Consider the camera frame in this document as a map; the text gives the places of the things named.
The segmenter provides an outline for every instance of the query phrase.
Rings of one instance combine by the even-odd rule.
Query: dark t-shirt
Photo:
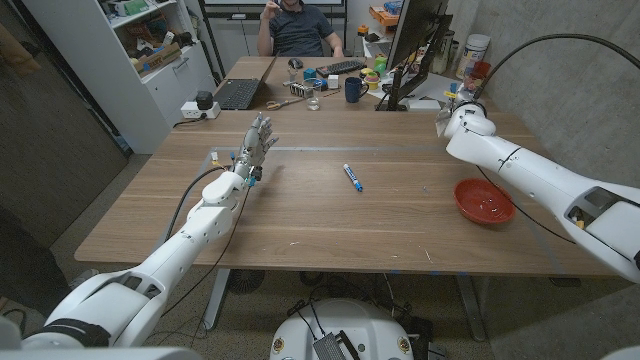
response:
[[[302,5],[301,12],[282,10],[269,21],[273,55],[324,56],[322,39],[333,33],[324,14],[315,6]]]

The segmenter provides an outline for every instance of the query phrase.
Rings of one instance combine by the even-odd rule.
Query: computer monitor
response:
[[[404,0],[398,29],[387,59],[387,70],[390,71],[405,61],[419,45],[425,45],[429,41],[429,47],[420,61],[418,74],[406,84],[401,86],[402,72],[394,74],[389,101],[377,110],[406,110],[398,102],[427,79],[429,65],[436,55],[436,49],[442,46],[442,40],[453,18],[444,14],[447,2],[448,0]]]

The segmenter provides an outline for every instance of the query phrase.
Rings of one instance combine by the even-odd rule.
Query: blue marker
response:
[[[360,182],[358,181],[358,179],[356,179],[356,176],[353,174],[353,171],[351,171],[351,168],[349,167],[349,164],[344,164],[344,171],[347,172],[347,175],[349,175],[349,179],[351,179],[351,181],[353,181],[353,185],[356,186],[356,189],[360,192],[362,192],[362,185],[360,185]]]

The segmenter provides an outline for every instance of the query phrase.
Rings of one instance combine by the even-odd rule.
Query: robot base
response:
[[[314,302],[313,306],[325,333],[336,335],[344,331],[360,359],[413,359],[407,333],[390,315],[375,306],[353,299],[322,300]],[[300,315],[310,324],[315,336],[323,338],[311,307],[300,309]],[[313,344],[309,327],[297,313],[293,314],[276,331],[270,359],[319,359]],[[351,359],[344,342],[339,346],[344,357]]]

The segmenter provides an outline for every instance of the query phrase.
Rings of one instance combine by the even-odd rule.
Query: scissors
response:
[[[281,103],[277,101],[267,101],[267,110],[278,110],[283,106],[287,106],[289,104],[296,103],[298,101],[306,100],[305,98],[294,99],[294,100],[285,100]]]

